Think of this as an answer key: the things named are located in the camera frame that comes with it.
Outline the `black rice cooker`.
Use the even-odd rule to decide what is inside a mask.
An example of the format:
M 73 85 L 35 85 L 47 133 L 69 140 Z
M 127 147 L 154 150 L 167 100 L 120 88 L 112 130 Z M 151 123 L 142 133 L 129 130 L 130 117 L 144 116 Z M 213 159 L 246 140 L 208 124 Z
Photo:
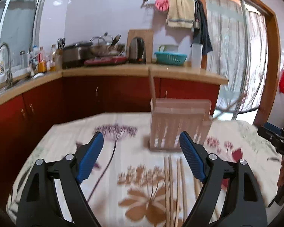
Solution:
M 62 51 L 62 68 L 82 67 L 87 59 L 93 58 L 91 52 L 92 42 L 77 42 L 67 45 Z

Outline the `pink rubber glove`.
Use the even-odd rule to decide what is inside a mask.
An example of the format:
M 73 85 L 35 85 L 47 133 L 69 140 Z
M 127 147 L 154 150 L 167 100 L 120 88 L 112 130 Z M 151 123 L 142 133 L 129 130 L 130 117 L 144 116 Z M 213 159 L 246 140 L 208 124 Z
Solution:
M 156 0 L 155 7 L 160 12 L 166 12 L 169 9 L 169 0 Z

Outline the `floral tablecloth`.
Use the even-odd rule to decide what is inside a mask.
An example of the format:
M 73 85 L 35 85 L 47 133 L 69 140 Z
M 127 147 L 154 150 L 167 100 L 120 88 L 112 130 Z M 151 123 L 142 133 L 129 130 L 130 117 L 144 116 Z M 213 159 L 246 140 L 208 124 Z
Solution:
M 182 153 L 149 150 L 148 113 L 102 114 L 54 125 L 28 157 L 17 176 L 6 211 L 15 220 L 22 190 L 34 162 L 62 159 L 88 143 L 96 131 L 104 135 L 104 146 L 91 175 L 81 184 L 89 206 L 102 226 L 164 226 L 164 158 L 171 156 L 173 187 L 177 187 L 178 159 Z M 204 142 L 207 152 L 236 162 L 245 159 L 258 179 L 265 203 L 277 192 L 281 156 L 259 137 L 257 129 L 245 121 L 215 121 Z M 196 201 L 194 177 L 183 162 L 187 213 Z

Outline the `teal plastic basket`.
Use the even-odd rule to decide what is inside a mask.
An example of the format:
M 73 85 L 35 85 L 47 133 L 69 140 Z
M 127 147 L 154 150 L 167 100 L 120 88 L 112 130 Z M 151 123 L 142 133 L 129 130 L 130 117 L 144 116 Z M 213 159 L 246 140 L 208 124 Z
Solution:
M 175 52 L 155 52 L 156 61 L 161 65 L 183 66 L 187 55 Z

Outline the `red induction cooker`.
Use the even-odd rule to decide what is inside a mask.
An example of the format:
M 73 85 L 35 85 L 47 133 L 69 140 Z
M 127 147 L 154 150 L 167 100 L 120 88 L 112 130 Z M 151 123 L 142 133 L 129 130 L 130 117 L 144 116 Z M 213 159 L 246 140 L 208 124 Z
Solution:
M 101 58 L 92 58 L 84 62 L 84 65 L 87 67 L 95 66 L 113 66 L 126 63 L 128 60 L 125 56 L 108 56 Z

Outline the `wooden cutting board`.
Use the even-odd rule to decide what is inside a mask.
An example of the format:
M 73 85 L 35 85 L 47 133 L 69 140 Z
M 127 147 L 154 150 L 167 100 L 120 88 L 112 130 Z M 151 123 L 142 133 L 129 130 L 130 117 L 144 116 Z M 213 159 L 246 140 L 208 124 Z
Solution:
M 127 38 L 126 57 L 130 64 L 152 63 L 153 37 L 151 29 L 130 29 Z

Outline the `steel electric kettle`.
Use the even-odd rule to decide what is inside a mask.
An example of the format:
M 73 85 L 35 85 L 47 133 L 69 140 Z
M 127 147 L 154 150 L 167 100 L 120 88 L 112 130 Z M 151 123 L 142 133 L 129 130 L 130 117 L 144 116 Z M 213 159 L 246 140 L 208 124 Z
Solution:
M 134 37 L 129 45 L 129 63 L 145 64 L 146 63 L 146 46 L 143 38 Z

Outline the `red kitchen cabinets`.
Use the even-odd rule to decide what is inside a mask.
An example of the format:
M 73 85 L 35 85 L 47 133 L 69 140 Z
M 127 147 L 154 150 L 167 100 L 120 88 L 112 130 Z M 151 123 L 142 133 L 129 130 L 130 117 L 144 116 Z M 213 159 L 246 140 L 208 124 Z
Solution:
M 41 138 L 55 124 L 104 112 L 148 112 L 146 77 L 62 77 L 0 105 L 0 207 Z

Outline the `green white mug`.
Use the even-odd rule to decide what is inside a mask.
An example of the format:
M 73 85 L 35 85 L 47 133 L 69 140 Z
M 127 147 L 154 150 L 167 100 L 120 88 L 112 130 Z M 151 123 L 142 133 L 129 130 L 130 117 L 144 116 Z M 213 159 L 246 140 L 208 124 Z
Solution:
M 160 45 L 158 52 L 178 52 L 178 45 Z

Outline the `white plastic jug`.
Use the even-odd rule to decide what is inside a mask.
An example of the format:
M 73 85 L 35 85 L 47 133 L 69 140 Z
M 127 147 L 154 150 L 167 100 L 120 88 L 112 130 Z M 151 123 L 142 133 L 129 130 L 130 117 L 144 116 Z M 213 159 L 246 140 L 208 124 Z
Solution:
M 191 48 L 191 64 L 193 68 L 201 68 L 202 64 L 202 51 L 203 46 L 201 44 L 193 43 Z

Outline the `chrome sink faucet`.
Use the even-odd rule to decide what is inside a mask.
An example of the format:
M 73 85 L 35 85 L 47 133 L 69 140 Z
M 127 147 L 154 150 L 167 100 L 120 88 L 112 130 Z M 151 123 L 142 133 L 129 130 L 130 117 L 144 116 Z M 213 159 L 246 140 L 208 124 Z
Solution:
M 2 56 L 4 49 L 6 50 L 7 56 Z M 12 64 L 11 64 L 11 52 L 7 43 L 2 42 L 0 44 L 0 75 L 6 73 L 6 89 L 13 87 L 13 75 L 12 75 Z

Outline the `beige hanging towel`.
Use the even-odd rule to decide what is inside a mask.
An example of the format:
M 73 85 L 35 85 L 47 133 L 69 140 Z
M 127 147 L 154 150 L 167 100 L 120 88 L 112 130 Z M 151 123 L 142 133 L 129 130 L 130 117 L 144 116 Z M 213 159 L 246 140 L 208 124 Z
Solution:
M 169 0 L 167 26 L 192 29 L 194 12 L 195 0 Z

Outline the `dark hanging cloth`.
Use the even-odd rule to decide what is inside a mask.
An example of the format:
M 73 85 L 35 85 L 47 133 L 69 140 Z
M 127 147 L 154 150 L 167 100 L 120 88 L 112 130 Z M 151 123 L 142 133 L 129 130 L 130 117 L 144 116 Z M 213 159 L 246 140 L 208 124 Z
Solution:
M 194 21 L 199 22 L 199 26 L 194 28 L 192 43 L 202 45 L 202 55 L 207 55 L 213 48 L 208 32 L 207 15 L 200 0 L 195 1 Z

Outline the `pink perforated utensil holder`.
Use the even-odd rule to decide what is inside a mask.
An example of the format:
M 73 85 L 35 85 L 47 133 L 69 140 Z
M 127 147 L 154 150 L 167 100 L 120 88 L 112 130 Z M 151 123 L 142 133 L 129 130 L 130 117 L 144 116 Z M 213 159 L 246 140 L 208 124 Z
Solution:
M 186 131 L 203 144 L 212 125 L 211 101 L 157 98 L 151 101 L 151 151 L 180 151 L 179 136 Z

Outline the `steel wok with lid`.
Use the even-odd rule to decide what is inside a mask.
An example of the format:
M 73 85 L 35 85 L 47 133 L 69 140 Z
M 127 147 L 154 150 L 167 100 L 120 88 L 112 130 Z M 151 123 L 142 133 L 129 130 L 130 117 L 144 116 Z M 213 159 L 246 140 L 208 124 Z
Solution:
M 120 56 L 125 52 L 125 44 L 119 44 L 121 35 L 112 36 L 105 32 L 102 36 L 90 39 L 90 51 L 95 57 Z

